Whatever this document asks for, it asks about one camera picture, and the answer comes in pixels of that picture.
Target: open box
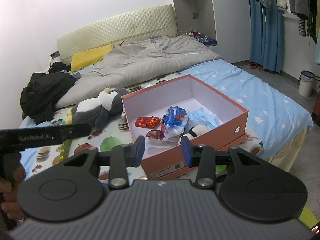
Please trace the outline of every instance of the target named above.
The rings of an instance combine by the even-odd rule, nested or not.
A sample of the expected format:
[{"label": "open box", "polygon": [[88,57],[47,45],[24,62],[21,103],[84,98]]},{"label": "open box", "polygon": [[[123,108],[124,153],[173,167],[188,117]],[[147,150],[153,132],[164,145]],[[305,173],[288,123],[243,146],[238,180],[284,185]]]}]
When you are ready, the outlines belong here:
[{"label": "open box", "polygon": [[[194,145],[206,144],[216,150],[227,150],[244,141],[248,110],[192,75],[177,77],[127,94],[122,97],[122,101],[132,141],[151,130],[136,127],[138,117],[161,118],[170,106],[179,106],[188,111],[204,107],[223,121],[222,125],[193,138],[191,142]],[[148,152],[146,149],[141,161],[149,179],[172,179],[192,170],[184,162],[180,145],[166,150],[158,148],[157,151]]]}]

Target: black handheld device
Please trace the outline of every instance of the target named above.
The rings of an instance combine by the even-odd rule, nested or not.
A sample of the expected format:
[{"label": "black handheld device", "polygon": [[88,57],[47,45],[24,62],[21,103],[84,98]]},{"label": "black handheld device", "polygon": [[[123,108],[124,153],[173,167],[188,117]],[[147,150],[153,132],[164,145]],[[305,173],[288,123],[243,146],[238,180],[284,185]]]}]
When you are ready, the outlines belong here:
[{"label": "black handheld device", "polygon": [[[19,188],[26,221],[7,239],[319,239],[298,217],[307,200],[304,184],[233,146],[227,152],[181,139],[196,181],[135,180],[145,139],[98,152],[90,147],[31,177]],[[109,184],[99,169],[109,165]],[[226,165],[216,177],[215,165]]]},{"label": "black handheld device", "polygon": [[[0,130],[0,177],[11,182],[14,187],[13,173],[20,165],[20,151],[27,148],[62,144],[67,139],[87,136],[90,133],[91,127],[88,124]],[[10,230],[16,225],[16,221],[8,219],[1,210],[0,227]]]}]

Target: yellow object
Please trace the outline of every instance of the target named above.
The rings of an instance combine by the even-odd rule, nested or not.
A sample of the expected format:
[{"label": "yellow object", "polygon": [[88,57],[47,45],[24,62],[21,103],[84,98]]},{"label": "yellow object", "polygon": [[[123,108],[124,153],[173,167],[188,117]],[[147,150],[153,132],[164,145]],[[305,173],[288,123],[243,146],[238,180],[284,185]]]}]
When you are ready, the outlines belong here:
[{"label": "yellow object", "polygon": [[68,115],[65,119],[66,124],[72,124],[72,115]]},{"label": "yellow object", "polygon": [[319,27],[320,27],[320,0],[317,0],[317,16],[316,16],[316,24],[317,24],[317,28],[316,28],[316,35],[318,37],[319,34]]},{"label": "yellow object", "polygon": [[307,207],[303,208],[299,220],[302,223],[304,223],[308,228],[312,228],[316,223],[318,223],[318,220],[316,219],[315,215]]},{"label": "yellow object", "polygon": [[72,115],[71,108],[68,108],[68,110],[67,110],[67,115]]},{"label": "yellow object", "polygon": [[104,55],[106,55],[109,51],[113,49],[113,44],[108,44],[103,47],[88,49],[82,52],[78,52],[72,55],[71,61],[71,69],[70,72],[77,71],[89,65],[93,65],[94,63],[103,59]]}]

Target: red slipper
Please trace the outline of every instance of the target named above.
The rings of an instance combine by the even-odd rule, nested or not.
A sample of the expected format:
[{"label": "red slipper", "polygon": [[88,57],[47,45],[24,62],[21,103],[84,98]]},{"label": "red slipper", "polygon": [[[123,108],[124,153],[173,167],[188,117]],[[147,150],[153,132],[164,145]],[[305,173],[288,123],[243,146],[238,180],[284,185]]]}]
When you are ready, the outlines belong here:
[{"label": "red slipper", "polygon": [[258,70],[261,70],[261,71],[267,71],[265,70],[262,66],[258,65]]},{"label": "red slipper", "polygon": [[255,63],[255,62],[251,62],[250,63],[250,68],[251,69],[256,69],[258,67],[258,64],[257,63]]}]

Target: human hand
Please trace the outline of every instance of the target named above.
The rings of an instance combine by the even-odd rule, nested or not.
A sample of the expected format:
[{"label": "human hand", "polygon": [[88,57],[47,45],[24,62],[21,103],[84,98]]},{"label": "human hand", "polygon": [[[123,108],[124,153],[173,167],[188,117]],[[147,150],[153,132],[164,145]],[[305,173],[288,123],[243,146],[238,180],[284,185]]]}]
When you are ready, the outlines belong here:
[{"label": "human hand", "polygon": [[23,219],[23,213],[17,202],[17,190],[25,177],[26,172],[22,165],[20,165],[13,173],[13,178],[15,180],[13,187],[9,181],[0,177],[0,192],[3,193],[4,198],[4,202],[1,203],[1,209],[7,214],[9,219]]}]

